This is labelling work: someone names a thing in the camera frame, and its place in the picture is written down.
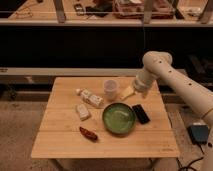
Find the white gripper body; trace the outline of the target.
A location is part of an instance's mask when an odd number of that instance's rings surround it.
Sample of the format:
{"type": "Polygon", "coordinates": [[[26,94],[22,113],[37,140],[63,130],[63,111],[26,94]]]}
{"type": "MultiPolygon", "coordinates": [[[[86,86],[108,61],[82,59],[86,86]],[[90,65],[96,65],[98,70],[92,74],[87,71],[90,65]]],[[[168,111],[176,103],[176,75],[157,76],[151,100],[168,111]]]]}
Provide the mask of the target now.
{"type": "Polygon", "coordinates": [[[147,69],[141,69],[133,80],[132,85],[137,92],[142,93],[148,91],[156,79],[156,75],[152,74],[147,69]]]}

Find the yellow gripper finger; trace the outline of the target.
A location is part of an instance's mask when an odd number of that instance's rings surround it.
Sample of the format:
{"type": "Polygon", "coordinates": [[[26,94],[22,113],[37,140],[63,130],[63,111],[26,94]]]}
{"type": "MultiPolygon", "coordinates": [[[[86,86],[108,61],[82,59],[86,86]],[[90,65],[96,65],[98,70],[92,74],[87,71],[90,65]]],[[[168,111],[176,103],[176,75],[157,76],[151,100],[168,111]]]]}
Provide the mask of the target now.
{"type": "Polygon", "coordinates": [[[127,88],[125,88],[121,94],[120,94],[120,99],[121,100],[125,100],[126,98],[132,96],[135,94],[135,90],[132,86],[128,86],[127,88]]]}

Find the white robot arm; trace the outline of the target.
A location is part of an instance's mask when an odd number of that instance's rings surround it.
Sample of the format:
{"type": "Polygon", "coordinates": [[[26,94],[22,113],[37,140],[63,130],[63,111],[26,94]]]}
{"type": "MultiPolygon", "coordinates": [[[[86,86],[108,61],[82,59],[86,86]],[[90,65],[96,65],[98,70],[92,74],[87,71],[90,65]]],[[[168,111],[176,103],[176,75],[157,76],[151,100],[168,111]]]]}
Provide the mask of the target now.
{"type": "Polygon", "coordinates": [[[200,171],[213,171],[213,92],[174,69],[168,52],[148,51],[142,58],[143,68],[132,84],[124,89],[122,100],[145,93],[155,80],[162,79],[210,128],[205,156],[200,171]]]}

